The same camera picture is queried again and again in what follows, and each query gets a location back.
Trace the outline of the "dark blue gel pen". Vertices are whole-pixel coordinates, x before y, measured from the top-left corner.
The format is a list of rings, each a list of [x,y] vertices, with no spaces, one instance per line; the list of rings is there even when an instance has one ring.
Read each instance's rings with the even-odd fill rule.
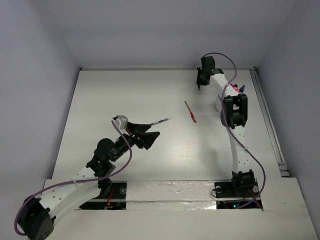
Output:
[[[152,123],[150,123],[150,125],[154,126],[154,125],[158,125],[158,124],[161,124],[161,123],[165,123],[165,122],[170,121],[170,120],[173,120],[172,116],[164,118],[164,119],[161,119],[161,120],[158,120],[158,121],[155,121],[155,122],[152,122]]]

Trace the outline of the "black pink highlighter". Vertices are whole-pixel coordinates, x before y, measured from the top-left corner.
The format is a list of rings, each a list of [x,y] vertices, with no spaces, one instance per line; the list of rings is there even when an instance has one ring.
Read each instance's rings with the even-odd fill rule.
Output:
[[[240,91],[237,84],[230,84],[230,85],[232,86],[232,88],[233,88],[235,91],[237,91],[237,92]]]

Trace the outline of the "clear blue capped pen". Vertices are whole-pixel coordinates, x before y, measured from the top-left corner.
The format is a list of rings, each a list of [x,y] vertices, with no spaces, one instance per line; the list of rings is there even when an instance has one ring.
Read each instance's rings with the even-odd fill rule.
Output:
[[[245,85],[242,85],[242,86],[239,88],[239,92],[240,92],[241,94],[243,94],[243,93],[245,92],[245,88],[246,88],[246,86],[245,86]]]

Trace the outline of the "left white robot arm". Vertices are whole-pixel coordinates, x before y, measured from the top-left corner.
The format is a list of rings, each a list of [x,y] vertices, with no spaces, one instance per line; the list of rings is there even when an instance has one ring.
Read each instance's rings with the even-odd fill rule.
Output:
[[[160,136],[158,131],[149,131],[150,124],[117,125],[118,122],[117,118],[111,121],[119,134],[116,141],[101,139],[92,159],[69,181],[48,186],[24,200],[14,219],[18,235],[45,240],[65,215],[97,196],[104,198],[110,194],[111,177],[123,171],[123,168],[115,170],[115,161],[125,153],[130,153],[131,158],[133,146],[148,150]]]

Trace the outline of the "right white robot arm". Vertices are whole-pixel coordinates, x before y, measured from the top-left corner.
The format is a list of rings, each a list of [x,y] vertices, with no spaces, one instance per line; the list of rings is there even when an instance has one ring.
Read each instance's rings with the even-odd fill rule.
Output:
[[[220,112],[220,120],[230,141],[232,171],[230,181],[214,184],[216,198],[245,198],[249,190],[256,185],[255,175],[250,166],[244,146],[245,126],[248,120],[248,97],[229,83],[222,69],[216,67],[212,55],[206,54],[197,69],[198,87],[214,84],[217,90],[215,101]]]

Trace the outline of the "white round pen holder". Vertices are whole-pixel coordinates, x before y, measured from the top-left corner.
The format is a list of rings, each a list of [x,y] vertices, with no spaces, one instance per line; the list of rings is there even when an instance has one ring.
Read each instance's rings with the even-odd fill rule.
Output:
[[[216,110],[217,110],[219,113],[221,113],[221,111],[222,111],[222,98],[221,98],[221,95],[220,95],[220,94],[218,94],[218,95],[216,96],[216,99],[215,99],[215,108],[216,108]]]

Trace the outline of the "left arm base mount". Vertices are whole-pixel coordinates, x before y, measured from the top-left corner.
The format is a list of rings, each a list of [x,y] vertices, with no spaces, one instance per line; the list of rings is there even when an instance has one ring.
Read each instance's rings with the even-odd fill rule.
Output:
[[[101,194],[85,203],[79,208],[81,210],[125,210],[127,208],[127,182],[116,181],[106,196]]]

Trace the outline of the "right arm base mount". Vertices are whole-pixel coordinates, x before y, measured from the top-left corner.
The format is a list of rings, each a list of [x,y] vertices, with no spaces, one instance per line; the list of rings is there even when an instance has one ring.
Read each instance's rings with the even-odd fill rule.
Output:
[[[214,188],[210,195],[216,199],[218,210],[235,209],[263,209],[261,197],[257,197],[259,192],[258,183],[236,192],[230,181],[218,181],[214,183]]]

